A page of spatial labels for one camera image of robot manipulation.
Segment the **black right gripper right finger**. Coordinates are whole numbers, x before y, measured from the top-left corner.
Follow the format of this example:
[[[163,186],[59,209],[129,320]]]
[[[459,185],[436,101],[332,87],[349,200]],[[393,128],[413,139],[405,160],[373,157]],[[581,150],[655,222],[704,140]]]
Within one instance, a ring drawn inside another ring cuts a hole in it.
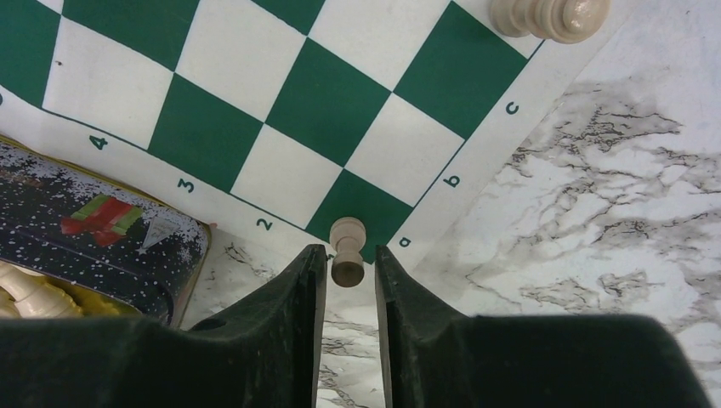
[[[635,314],[467,316],[386,246],[375,261],[389,407],[708,407],[674,337]]]

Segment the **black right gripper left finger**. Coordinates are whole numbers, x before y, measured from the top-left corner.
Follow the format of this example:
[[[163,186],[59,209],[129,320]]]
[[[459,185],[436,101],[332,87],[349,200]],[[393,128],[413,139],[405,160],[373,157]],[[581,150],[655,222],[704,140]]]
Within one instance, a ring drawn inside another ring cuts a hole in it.
[[[4,407],[313,407],[326,249],[187,331],[147,317],[4,320]]]

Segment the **white pawn chess piece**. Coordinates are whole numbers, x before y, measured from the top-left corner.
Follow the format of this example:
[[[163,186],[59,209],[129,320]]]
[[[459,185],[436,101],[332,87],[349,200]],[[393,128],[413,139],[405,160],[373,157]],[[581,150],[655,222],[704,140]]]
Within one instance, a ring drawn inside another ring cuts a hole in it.
[[[344,288],[359,285],[364,276],[364,260],[361,249],[366,244],[366,228],[357,218],[344,217],[335,221],[330,230],[333,281]]]

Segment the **gold tin white pieces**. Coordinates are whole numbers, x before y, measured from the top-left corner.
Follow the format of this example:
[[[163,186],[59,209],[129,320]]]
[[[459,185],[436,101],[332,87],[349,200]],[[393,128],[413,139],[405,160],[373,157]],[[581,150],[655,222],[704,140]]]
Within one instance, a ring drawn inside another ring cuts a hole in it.
[[[1,141],[1,259],[81,302],[178,326],[210,243],[206,225],[121,184]]]

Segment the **green white chess board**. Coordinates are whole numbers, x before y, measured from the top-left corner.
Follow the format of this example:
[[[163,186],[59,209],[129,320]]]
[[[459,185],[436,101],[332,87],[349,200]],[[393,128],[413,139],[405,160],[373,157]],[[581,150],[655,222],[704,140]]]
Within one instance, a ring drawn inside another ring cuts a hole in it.
[[[1,131],[278,251],[416,265],[638,7],[507,37],[493,1],[4,1]]]

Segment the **pile of white chess pieces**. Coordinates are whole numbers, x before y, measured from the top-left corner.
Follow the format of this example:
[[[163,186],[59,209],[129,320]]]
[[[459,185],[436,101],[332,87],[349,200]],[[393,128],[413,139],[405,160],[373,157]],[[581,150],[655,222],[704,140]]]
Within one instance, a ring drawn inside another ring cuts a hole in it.
[[[65,291],[10,263],[1,263],[1,288],[14,300],[22,318],[82,317],[82,309]]]

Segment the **white chess piece on board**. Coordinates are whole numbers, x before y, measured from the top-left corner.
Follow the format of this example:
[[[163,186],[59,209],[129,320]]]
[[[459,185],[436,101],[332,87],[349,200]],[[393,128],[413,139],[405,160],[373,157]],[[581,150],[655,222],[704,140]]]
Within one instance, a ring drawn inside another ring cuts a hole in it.
[[[593,36],[610,12],[610,0],[495,0],[490,17],[507,37],[581,43]]]

